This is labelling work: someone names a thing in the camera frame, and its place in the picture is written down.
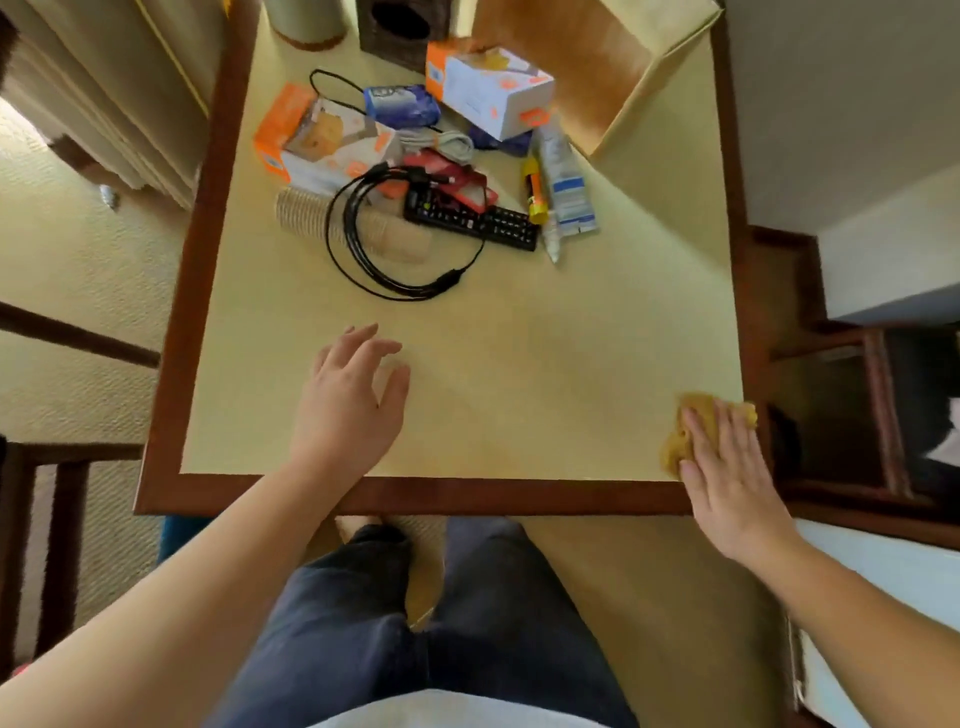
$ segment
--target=cleaning sponge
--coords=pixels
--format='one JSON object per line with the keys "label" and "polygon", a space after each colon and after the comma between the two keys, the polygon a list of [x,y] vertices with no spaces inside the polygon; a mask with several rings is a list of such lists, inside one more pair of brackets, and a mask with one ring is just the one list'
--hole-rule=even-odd
{"label": "cleaning sponge", "polygon": [[[680,480],[680,461],[693,459],[693,439],[684,424],[684,409],[689,407],[700,415],[700,421],[704,424],[704,432],[707,434],[710,444],[713,445],[713,449],[717,449],[720,434],[717,426],[716,409],[713,404],[715,401],[716,397],[703,392],[688,392],[678,397],[676,428],[670,433],[660,449],[660,466],[678,480]],[[750,402],[741,402],[735,404],[734,407],[743,412],[747,418],[747,426],[750,429],[756,429],[756,407]]]}

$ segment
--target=tv remote control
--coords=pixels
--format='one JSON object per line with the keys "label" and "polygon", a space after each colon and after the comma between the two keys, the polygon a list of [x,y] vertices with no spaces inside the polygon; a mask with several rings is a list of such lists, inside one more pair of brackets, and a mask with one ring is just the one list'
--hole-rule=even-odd
{"label": "tv remote control", "polygon": [[425,184],[411,184],[403,204],[403,217],[412,223],[459,232],[522,251],[537,249],[540,226],[522,212],[489,206],[477,213],[445,192]]}

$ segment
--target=jeans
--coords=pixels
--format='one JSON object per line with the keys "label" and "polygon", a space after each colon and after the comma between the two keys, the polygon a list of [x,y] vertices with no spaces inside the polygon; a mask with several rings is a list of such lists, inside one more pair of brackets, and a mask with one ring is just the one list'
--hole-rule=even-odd
{"label": "jeans", "polygon": [[636,728],[599,644],[517,522],[451,518],[444,591],[407,626],[411,544],[368,525],[297,569],[206,726],[306,728],[393,695],[463,692]]}

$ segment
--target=beige table surface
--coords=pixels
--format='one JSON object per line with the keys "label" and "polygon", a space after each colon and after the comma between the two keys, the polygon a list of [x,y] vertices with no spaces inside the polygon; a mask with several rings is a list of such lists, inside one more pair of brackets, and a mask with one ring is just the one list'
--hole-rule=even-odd
{"label": "beige table surface", "polygon": [[[373,474],[661,480],[677,394],[742,397],[707,37],[618,141],[612,163],[636,176],[634,197],[584,162],[598,233],[570,240],[559,267],[542,250],[488,244],[460,285],[426,303],[369,296],[323,242],[276,223],[281,182],[252,135],[283,83],[305,84],[315,66],[360,85],[417,80],[361,53],[355,35],[294,50],[261,16],[182,472],[281,463],[309,362],[347,324],[379,322],[413,369],[406,425]],[[321,87],[362,103],[336,81]],[[500,204],[520,209],[518,161],[483,153],[476,165]],[[476,245],[441,233],[427,263],[389,270],[432,279]]]}

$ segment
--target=beige curtain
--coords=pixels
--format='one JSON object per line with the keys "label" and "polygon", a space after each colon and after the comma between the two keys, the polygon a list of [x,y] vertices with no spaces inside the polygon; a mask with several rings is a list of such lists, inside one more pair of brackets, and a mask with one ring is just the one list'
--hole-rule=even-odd
{"label": "beige curtain", "polygon": [[218,0],[0,0],[20,40],[0,95],[129,186],[190,207],[225,18]]}

